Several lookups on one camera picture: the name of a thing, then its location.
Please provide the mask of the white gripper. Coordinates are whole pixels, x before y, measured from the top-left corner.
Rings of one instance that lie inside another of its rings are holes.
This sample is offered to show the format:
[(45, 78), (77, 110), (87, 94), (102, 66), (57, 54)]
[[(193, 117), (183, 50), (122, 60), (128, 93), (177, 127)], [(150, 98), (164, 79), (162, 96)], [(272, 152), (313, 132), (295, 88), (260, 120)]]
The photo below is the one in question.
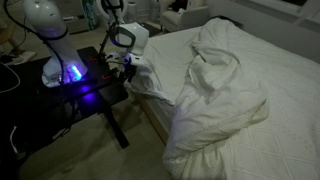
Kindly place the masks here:
[(147, 63), (144, 61), (142, 56), (124, 51), (108, 53), (106, 55), (106, 61), (108, 63), (117, 63), (121, 70), (125, 70), (128, 82), (131, 82), (135, 76), (136, 67), (147, 66)]

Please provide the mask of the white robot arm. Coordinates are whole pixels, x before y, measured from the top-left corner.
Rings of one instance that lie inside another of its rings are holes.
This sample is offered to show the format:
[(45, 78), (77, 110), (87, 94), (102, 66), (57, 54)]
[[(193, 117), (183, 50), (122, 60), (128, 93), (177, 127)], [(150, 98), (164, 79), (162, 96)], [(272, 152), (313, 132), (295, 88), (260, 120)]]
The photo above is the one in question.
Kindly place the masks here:
[[(127, 12), (126, 0), (96, 0), (100, 13), (108, 20), (108, 30), (97, 60), (106, 61), (104, 46), (108, 40), (117, 47), (124, 48), (121, 53), (112, 53), (133, 66), (143, 66), (143, 53), (149, 31), (137, 22), (126, 23), (123, 16)], [(51, 58), (43, 66), (42, 81), (49, 87), (79, 82), (88, 74), (88, 66), (80, 59), (71, 43), (70, 35), (60, 11), (53, 0), (22, 0), (24, 13), (51, 53)]]

